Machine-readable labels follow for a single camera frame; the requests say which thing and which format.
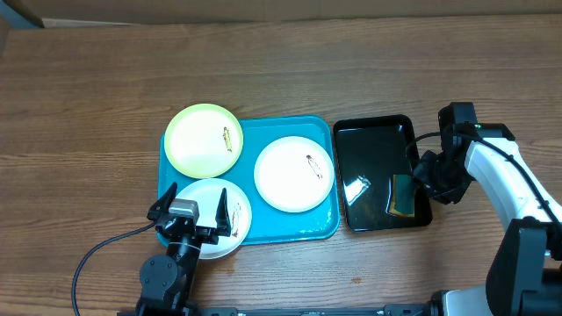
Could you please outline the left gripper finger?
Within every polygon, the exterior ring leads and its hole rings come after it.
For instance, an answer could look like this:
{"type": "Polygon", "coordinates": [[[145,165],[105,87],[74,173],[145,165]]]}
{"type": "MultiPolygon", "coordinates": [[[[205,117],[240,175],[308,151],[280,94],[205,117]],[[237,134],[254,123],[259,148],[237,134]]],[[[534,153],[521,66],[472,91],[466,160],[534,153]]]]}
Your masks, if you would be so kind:
{"type": "Polygon", "coordinates": [[[177,194],[177,183],[174,182],[166,190],[166,192],[148,209],[147,219],[157,221],[164,213],[169,212],[169,207],[172,204],[177,194]]]}
{"type": "Polygon", "coordinates": [[[218,236],[229,237],[232,232],[232,225],[227,209],[227,189],[223,188],[216,211],[216,231],[218,236]]]}

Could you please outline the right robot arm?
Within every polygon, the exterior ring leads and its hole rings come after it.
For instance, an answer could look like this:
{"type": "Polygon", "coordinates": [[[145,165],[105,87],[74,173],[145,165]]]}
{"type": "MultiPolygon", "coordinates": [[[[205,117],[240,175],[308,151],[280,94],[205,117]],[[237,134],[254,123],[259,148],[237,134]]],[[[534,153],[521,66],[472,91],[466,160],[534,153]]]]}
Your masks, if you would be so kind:
{"type": "Polygon", "coordinates": [[[522,158],[503,124],[477,120],[471,103],[453,102],[438,113],[441,153],[426,152],[414,165],[415,181],[433,200],[457,203],[471,183],[485,192],[505,235],[483,285],[440,291],[434,315],[559,315],[561,206],[522,158]]]}

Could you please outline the white plate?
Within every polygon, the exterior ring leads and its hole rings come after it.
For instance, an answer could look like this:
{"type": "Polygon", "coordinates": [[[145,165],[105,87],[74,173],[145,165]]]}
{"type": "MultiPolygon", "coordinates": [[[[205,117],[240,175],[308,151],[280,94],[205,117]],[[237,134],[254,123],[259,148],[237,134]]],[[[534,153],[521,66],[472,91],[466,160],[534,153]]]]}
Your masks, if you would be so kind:
{"type": "Polygon", "coordinates": [[[329,195],[335,181],[332,158],[317,142],[301,136],[272,141],[258,155],[255,186],[270,206],[282,212],[307,212],[329,195]]]}
{"type": "Polygon", "coordinates": [[[200,260],[214,260],[234,252],[249,233],[252,211],[246,194],[234,183],[219,178],[196,181],[177,194],[178,198],[198,203],[198,226],[217,227],[216,213],[222,191],[227,190],[227,213],[230,217],[231,236],[219,237],[217,245],[203,244],[200,260]]]}

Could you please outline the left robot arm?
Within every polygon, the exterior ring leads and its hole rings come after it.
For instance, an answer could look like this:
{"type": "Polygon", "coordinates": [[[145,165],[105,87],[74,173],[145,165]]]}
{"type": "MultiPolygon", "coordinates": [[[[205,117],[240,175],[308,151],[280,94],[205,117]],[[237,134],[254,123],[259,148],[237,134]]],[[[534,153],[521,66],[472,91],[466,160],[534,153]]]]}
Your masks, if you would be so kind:
{"type": "Polygon", "coordinates": [[[199,226],[198,204],[176,194],[177,184],[173,183],[148,209],[147,218],[169,243],[164,255],[149,257],[140,268],[136,315],[196,315],[198,308],[189,302],[189,296],[201,248],[231,235],[226,190],[220,193],[215,227],[199,226]]]}

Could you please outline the green yellow sponge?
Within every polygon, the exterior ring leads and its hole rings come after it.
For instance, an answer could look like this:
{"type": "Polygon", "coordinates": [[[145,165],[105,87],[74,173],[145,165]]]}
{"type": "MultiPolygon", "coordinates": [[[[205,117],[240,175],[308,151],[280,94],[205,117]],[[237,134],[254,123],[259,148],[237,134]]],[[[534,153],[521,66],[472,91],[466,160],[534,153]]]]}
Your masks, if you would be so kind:
{"type": "Polygon", "coordinates": [[[394,175],[388,212],[397,217],[414,217],[414,198],[417,186],[410,175],[394,175]]]}

